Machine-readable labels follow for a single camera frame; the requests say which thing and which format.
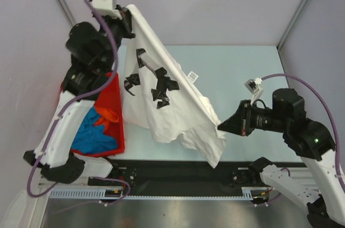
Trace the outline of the white t shirt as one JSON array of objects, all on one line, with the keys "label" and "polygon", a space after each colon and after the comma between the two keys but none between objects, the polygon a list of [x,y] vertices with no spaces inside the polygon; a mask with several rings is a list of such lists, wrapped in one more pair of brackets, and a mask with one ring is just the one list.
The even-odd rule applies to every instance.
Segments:
[{"label": "white t shirt", "polygon": [[202,154],[215,168],[225,133],[210,100],[183,72],[139,9],[126,7],[135,34],[127,43],[122,112],[127,123],[151,131],[154,141],[181,144]]}]

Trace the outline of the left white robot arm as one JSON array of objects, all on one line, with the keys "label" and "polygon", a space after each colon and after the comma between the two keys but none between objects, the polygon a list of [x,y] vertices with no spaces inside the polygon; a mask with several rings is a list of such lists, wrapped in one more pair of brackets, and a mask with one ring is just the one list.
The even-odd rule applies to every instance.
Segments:
[{"label": "left white robot arm", "polygon": [[84,117],[116,76],[121,41],[135,37],[127,8],[117,6],[114,13],[105,15],[92,9],[92,14],[100,28],[97,30],[89,22],[71,28],[66,48],[71,54],[72,65],[61,84],[50,128],[35,150],[24,153],[23,159],[32,166],[29,183],[37,168],[42,176],[55,183],[71,184],[80,177],[100,177],[109,185],[118,181],[119,171],[110,161],[90,156],[78,158],[71,152]]}]

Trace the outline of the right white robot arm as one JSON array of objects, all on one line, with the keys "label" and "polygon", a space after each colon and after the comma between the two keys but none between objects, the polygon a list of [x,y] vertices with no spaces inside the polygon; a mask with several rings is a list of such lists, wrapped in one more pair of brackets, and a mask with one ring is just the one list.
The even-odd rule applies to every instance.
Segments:
[{"label": "right white robot arm", "polygon": [[305,100],[294,89],[274,91],[272,108],[242,100],[236,112],[217,128],[239,136],[249,136],[255,129],[281,133],[312,174],[318,191],[301,185],[264,157],[250,164],[250,182],[277,189],[306,214],[312,227],[344,227],[344,191],[336,177],[336,144],[326,126],[306,117]]}]

